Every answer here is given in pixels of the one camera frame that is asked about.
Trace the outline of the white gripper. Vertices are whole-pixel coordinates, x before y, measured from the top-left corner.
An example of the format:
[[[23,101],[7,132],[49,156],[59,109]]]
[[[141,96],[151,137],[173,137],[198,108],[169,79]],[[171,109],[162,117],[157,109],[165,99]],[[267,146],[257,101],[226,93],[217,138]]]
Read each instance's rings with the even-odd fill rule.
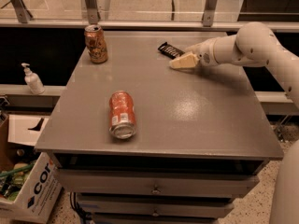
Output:
[[[191,45],[186,48],[187,53],[172,60],[169,64],[173,69],[194,68],[198,62],[203,66],[216,66],[218,63],[214,56],[216,38]]]

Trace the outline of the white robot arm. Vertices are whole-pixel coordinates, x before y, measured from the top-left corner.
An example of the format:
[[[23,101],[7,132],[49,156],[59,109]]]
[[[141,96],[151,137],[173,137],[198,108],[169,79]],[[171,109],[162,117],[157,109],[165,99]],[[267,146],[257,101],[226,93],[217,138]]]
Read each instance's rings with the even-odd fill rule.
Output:
[[[285,49],[263,23],[249,22],[236,35],[216,37],[189,46],[170,62],[173,69],[211,67],[230,63],[264,67],[299,107],[299,57]],[[299,224],[299,141],[279,166],[269,224]]]

